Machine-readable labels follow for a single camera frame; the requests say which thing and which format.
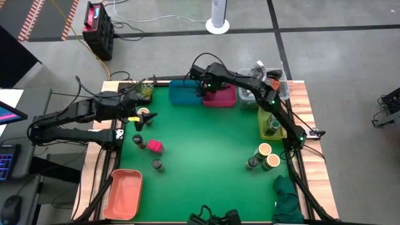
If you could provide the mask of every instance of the gray floor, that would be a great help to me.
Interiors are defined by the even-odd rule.
[[[203,1],[129,1],[117,5],[119,14],[149,19],[180,14],[208,19],[209,3]],[[365,26],[399,24],[396,0],[275,0],[279,27]],[[233,28],[271,28],[266,1],[232,0],[227,19]],[[73,27],[82,29],[86,1],[80,1]],[[112,6],[108,12],[113,18]],[[131,23],[147,32],[204,29],[202,24],[166,19],[154,23]],[[372,115],[379,110],[376,99],[400,86],[400,29],[282,33],[292,78],[305,80],[316,123],[327,131],[322,139],[329,178],[344,221],[398,224],[400,208],[400,132],[392,126],[374,129]],[[25,42],[46,67],[27,77],[20,87],[50,86],[74,94],[77,75],[91,90],[99,91],[106,74],[77,41]],[[185,74],[193,59],[210,51],[229,69],[247,68],[257,60],[279,67],[274,34],[223,36],[147,37],[139,42],[115,40],[111,71],[125,70],[135,78]],[[198,64],[206,66],[205,57]],[[65,106],[71,98],[53,96],[49,110]],[[90,124],[81,125],[88,128]],[[54,220],[55,209],[43,210],[40,224],[64,221],[70,211]]]

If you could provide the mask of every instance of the green tabletop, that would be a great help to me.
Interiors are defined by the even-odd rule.
[[[244,165],[264,142],[279,155],[282,141],[260,138],[256,110],[173,106],[168,91],[154,90],[148,109],[158,116],[140,132],[147,141],[163,143],[162,156],[132,142],[137,134],[132,122],[125,128],[120,168],[143,176],[139,211],[132,221],[186,222],[203,204],[217,216],[237,209],[242,221],[271,221],[277,200],[273,182],[279,175],[288,176],[286,162],[270,171],[260,166],[247,171]],[[153,159],[163,162],[164,172],[151,167]]]

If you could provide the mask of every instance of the monitor screen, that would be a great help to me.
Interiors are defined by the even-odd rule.
[[[27,119],[28,116],[13,107],[0,102],[0,125]]]

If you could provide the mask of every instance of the green cloth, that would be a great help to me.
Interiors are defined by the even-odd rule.
[[[291,180],[279,175],[274,182],[274,191],[278,195],[278,200],[272,222],[302,224],[304,216],[301,214],[299,198]]]

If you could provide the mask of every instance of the orange striped tape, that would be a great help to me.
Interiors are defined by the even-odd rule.
[[[29,39],[29,35],[32,32],[33,26],[43,8],[44,0],[34,0],[31,9],[29,10],[25,22],[22,25],[21,31],[19,32],[18,40],[24,41]]]
[[[5,1],[6,0],[0,0],[0,9],[3,7]]]
[[[78,6],[78,2],[79,2],[79,0],[74,0],[74,2],[72,3],[71,10],[67,17],[67,21],[65,23],[64,30],[62,31],[62,35],[61,35],[61,40],[63,40],[63,41],[65,41],[67,39],[69,29],[71,28],[71,24],[74,19],[76,8]]]

